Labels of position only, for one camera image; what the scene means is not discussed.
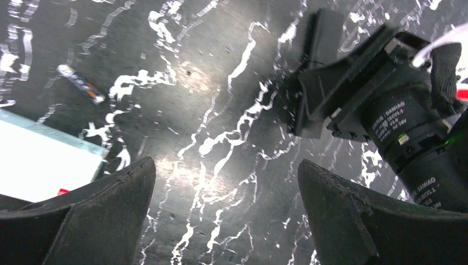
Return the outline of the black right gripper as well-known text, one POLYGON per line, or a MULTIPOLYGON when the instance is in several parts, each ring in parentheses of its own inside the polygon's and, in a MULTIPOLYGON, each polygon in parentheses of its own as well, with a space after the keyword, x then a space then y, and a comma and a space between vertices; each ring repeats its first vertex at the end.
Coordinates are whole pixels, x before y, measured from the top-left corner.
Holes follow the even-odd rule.
POLYGON ((383 25, 338 60, 344 15, 311 14, 297 78, 302 97, 294 135, 373 142, 395 172, 434 172, 449 165, 449 128, 432 106, 430 63, 412 66, 429 42, 383 25))

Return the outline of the black green battery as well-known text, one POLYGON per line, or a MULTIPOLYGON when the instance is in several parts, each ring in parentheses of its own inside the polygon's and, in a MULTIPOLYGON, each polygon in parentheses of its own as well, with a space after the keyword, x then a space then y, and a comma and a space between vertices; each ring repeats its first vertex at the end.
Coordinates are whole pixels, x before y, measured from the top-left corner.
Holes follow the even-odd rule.
POLYGON ((68 79, 83 94, 85 94, 93 102, 93 104, 99 105, 105 101, 105 95, 98 91, 95 86, 93 86, 71 66, 66 64, 58 65, 56 70, 58 74, 68 79))

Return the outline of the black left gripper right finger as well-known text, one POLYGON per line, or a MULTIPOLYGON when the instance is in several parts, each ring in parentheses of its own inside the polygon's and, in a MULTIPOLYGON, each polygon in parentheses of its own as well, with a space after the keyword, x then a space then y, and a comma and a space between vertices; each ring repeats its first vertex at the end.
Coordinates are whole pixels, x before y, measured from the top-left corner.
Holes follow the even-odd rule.
POLYGON ((388 197, 302 160, 297 181, 321 264, 466 264, 467 215, 388 197))

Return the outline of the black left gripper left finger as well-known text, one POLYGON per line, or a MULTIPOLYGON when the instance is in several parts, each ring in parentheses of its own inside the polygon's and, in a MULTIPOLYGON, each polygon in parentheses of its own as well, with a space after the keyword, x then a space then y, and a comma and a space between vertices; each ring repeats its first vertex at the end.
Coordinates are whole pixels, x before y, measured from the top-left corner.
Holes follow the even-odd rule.
POLYGON ((156 180, 147 156, 37 203, 1 196, 2 264, 132 264, 156 180))

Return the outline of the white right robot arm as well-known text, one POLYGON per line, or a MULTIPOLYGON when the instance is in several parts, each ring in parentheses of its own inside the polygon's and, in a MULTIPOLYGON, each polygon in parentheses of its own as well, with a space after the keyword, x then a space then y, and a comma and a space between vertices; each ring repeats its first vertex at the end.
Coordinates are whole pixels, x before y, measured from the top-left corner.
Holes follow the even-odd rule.
POLYGON ((433 42, 382 25, 344 58, 344 16, 313 17, 292 133, 372 142, 421 206, 467 212, 467 25, 433 42))

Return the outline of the white battery box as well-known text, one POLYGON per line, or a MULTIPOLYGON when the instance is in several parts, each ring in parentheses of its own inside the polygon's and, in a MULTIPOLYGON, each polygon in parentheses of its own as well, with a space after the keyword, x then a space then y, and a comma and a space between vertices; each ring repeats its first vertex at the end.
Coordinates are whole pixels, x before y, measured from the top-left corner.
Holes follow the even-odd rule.
POLYGON ((41 202, 94 181, 107 150, 1 110, 1 194, 41 202))

